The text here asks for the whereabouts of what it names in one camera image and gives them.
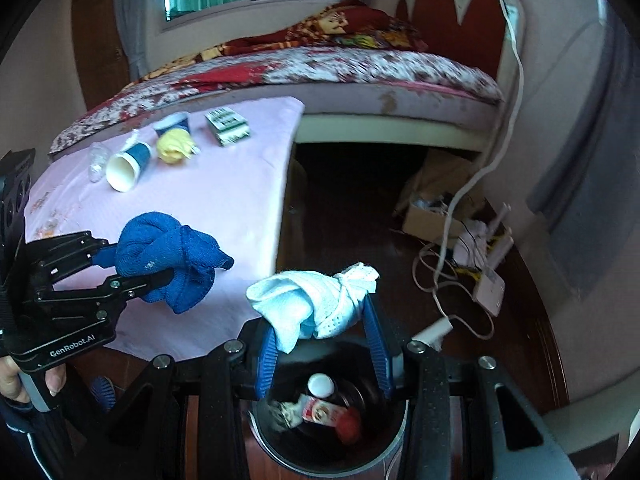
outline red headboard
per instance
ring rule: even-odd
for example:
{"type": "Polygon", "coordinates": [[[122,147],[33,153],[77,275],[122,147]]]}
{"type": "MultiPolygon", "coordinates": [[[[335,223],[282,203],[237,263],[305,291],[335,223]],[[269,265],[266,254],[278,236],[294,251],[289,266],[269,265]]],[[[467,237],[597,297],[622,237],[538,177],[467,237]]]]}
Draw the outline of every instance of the red headboard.
{"type": "MultiPolygon", "coordinates": [[[[396,16],[409,18],[406,0],[398,1],[396,16]]],[[[461,25],[455,0],[415,0],[410,21],[428,52],[478,67],[496,78],[506,26],[499,0],[471,0],[461,25]]]]}

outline screw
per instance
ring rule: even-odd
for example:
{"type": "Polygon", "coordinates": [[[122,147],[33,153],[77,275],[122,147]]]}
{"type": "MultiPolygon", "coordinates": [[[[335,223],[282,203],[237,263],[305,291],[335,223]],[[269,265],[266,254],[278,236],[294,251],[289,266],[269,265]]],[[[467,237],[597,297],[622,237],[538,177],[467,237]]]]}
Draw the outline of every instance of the screw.
{"type": "Polygon", "coordinates": [[[427,345],[425,345],[422,341],[409,341],[406,344],[406,348],[409,352],[413,354],[424,354],[424,351],[427,349],[427,345]]]}
{"type": "Polygon", "coordinates": [[[244,347],[244,343],[239,339],[231,339],[225,343],[225,352],[237,354],[244,347]]]}
{"type": "Polygon", "coordinates": [[[484,368],[485,370],[493,370],[497,364],[493,357],[489,357],[488,355],[483,355],[478,359],[478,364],[484,368]]]}
{"type": "Polygon", "coordinates": [[[171,356],[168,356],[167,354],[162,354],[154,357],[153,365],[154,365],[154,368],[157,368],[158,370],[162,370],[162,368],[167,368],[168,365],[170,364],[171,364],[171,356]]]}

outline white bottle cap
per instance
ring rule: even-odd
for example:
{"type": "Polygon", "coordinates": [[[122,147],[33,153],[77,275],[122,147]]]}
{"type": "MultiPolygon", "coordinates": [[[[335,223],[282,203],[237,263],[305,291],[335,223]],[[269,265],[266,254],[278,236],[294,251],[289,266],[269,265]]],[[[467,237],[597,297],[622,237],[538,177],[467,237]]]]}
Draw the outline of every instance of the white bottle cap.
{"type": "Polygon", "coordinates": [[[326,399],[334,390],[334,382],[325,374],[313,374],[306,382],[309,393],[318,399],[326,399]]]}

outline human hand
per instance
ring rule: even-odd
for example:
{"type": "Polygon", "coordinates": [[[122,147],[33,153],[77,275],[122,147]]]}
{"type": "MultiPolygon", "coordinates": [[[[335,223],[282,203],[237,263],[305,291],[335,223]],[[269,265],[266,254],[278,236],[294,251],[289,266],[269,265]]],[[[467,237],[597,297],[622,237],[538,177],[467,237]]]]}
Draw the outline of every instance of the human hand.
{"type": "MultiPolygon", "coordinates": [[[[20,368],[11,356],[0,359],[0,395],[18,402],[30,402],[30,397],[22,385],[18,372],[20,368]]],[[[62,389],[66,382],[65,365],[56,366],[45,373],[45,382],[52,396],[62,389]]]]}

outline paper cup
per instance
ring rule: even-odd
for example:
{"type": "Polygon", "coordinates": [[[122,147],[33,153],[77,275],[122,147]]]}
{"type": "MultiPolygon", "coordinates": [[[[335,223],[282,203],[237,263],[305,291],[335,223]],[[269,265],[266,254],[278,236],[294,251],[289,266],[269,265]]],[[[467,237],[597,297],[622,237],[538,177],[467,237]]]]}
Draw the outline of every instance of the paper cup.
{"type": "Polygon", "coordinates": [[[136,185],[150,159],[151,147],[146,142],[134,144],[126,152],[116,153],[107,163],[107,182],[116,191],[128,191],[136,185]]]}
{"type": "Polygon", "coordinates": [[[161,121],[154,123],[153,128],[156,134],[158,134],[158,137],[174,128],[180,128],[190,134],[189,114],[188,112],[176,112],[175,114],[167,115],[167,117],[161,121]]]}

